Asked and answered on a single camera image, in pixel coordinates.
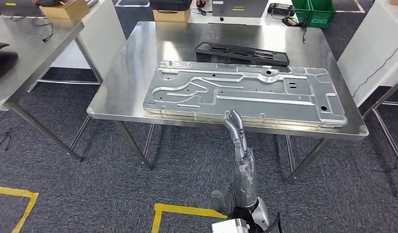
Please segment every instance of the stainless steel table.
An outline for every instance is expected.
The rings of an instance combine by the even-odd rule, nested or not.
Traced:
[[[143,100],[158,61],[195,61],[194,48],[202,41],[286,52],[292,67],[326,68],[330,72],[347,117],[347,124],[341,128],[245,123],[247,132],[286,135],[292,170],[287,182],[291,183],[319,156],[329,140],[361,140],[369,134],[322,31],[308,28],[305,43],[302,42],[302,36],[299,28],[283,26],[139,22],[87,113],[97,119],[151,123],[144,153],[141,153],[129,132],[121,126],[122,133],[126,135],[136,155],[145,163],[144,156],[148,152],[154,124],[225,128],[222,120],[156,115],[145,111],[142,107]],[[322,138],[297,169],[294,167],[290,135]]]
[[[36,25],[45,23],[48,23],[48,21],[34,19],[34,24]],[[72,148],[83,132],[85,124],[84,126],[82,125],[75,137],[73,141],[74,145],[68,147],[17,104],[29,88],[47,72],[53,61],[73,40],[76,40],[84,56],[88,58],[87,51],[83,48],[80,40],[76,38],[78,33],[84,28],[81,21],[52,20],[52,23],[54,35],[47,42],[43,42],[43,39],[52,33],[51,26],[34,26],[30,18],[12,21],[9,18],[0,17],[0,42],[10,44],[10,46],[3,48],[2,51],[7,50],[18,53],[18,62],[15,67],[0,78],[0,110],[15,111],[62,148],[74,160],[81,161],[82,158]],[[93,71],[96,78],[99,79],[99,73],[95,69]]]

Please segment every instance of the metal panel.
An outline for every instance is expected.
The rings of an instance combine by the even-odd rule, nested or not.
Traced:
[[[157,114],[341,127],[345,112],[327,70],[220,63],[159,63],[143,103]]]
[[[143,108],[143,101],[158,62],[196,61],[194,48],[203,41],[208,41],[285,52],[291,67],[327,69],[347,117],[347,124],[338,128],[247,121],[244,123],[246,131],[362,140],[368,136],[369,131],[336,65],[322,30],[309,28],[305,34],[305,43],[302,42],[302,37],[303,32],[297,27],[139,22],[126,46],[112,63],[109,74],[87,112],[97,119],[224,130],[224,121],[220,119],[154,114]]]

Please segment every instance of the carpet floor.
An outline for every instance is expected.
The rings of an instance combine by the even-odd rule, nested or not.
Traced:
[[[116,8],[129,36],[140,20],[152,20],[149,8]],[[337,14],[324,30],[338,58],[365,14]],[[89,70],[52,68],[45,79],[92,80]],[[96,86],[40,83],[20,105],[69,144],[86,117]],[[386,91],[380,87],[364,107]],[[391,100],[398,101],[398,92]],[[398,144],[398,107],[381,115]],[[285,137],[247,133],[254,149],[258,195],[270,216],[282,214],[287,233],[398,233],[398,162],[374,116],[366,119],[370,135],[360,142],[332,141],[300,177],[290,174]],[[140,147],[148,124],[126,123]],[[75,151],[76,163],[14,112],[0,112],[0,133],[9,128],[7,151],[0,145],[0,186],[38,192],[21,232],[151,231],[154,204],[210,208],[209,195],[230,181],[234,147],[227,130],[158,126],[146,171],[110,121],[91,120]],[[291,137],[296,164],[318,139]],[[0,233],[21,219],[28,198],[0,195]],[[218,218],[164,212],[159,232],[211,232]]]

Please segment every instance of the black plastic tray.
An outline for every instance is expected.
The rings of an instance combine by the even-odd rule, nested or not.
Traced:
[[[289,58],[285,52],[253,49],[249,47],[202,42],[195,49],[198,62],[265,65],[287,67]]]

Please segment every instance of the laptop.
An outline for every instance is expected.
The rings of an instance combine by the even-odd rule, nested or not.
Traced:
[[[40,8],[29,0],[0,0],[3,16],[43,17]]]

